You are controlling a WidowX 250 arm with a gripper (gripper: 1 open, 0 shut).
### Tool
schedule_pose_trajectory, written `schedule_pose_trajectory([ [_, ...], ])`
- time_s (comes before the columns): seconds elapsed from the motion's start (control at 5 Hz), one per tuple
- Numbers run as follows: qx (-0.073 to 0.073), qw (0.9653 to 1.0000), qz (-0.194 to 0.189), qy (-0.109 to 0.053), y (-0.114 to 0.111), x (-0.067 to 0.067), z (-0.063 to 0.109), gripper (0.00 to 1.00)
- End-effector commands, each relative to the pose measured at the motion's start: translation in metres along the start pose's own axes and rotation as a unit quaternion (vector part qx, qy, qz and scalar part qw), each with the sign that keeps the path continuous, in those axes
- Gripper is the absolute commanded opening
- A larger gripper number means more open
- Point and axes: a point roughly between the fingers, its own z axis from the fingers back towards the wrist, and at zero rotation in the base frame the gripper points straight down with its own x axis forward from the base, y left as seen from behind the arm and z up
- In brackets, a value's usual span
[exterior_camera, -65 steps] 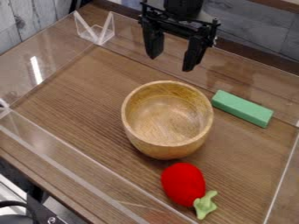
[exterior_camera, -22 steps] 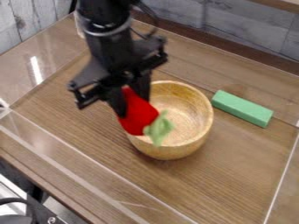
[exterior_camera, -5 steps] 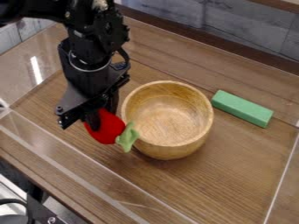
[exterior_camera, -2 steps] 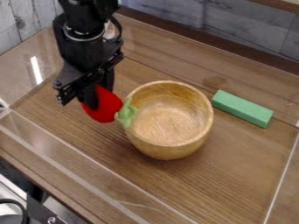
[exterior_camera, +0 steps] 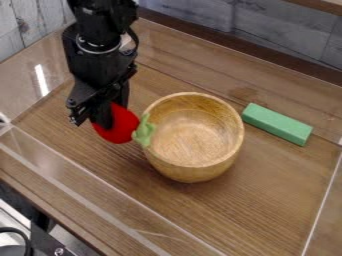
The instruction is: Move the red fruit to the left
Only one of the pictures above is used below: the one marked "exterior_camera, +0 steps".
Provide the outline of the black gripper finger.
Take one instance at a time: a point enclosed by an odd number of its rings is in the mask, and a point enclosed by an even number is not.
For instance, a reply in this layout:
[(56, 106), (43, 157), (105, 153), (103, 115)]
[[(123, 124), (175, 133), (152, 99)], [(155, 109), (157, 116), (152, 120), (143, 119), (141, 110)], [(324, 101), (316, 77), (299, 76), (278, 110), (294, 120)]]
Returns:
[(115, 95), (112, 102), (119, 106), (128, 107), (128, 98), (129, 98), (129, 82), (124, 81), (123, 83), (116, 83), (113, 85)]
[(103, 129), (109, 130), (113, 124), (111, 102), (104, 102), (93, 107), (89, 120)]

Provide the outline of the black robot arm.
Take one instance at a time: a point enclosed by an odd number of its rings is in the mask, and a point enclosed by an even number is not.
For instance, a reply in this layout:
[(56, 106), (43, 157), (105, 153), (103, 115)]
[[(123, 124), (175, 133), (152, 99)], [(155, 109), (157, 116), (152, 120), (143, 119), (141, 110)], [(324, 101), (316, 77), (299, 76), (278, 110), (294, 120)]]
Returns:
[(112, 104), (128, 105), (129, 79), (136, 74), (137, 41), (131, 28), (137, 20), (133, 0), (67, 0), (76, 22), (63, 31), (61, 41), (73, 87), (65, 100), (75, 125), (91, 121), (113, 127)]

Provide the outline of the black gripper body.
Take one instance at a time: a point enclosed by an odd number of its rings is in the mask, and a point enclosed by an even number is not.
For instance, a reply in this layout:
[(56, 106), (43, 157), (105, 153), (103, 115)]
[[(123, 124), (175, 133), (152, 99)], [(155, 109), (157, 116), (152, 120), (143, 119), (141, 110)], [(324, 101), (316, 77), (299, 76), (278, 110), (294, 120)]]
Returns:
[(135, 58), (139, 39), (132, 30), (128, 30), (128, 37), (135, 42), (131, 49), (121, 48), (121, 41), (113, 45), (93, 47), (81, 39), (76, 25), (63, 31), (64, 55), (75, 79), (65, 107), (69, 110), (69, 121), (76, 126), (89, 120), (95, 106), (104, 102), (113, 103), (113, 85), (129, 82), (137, 72)]

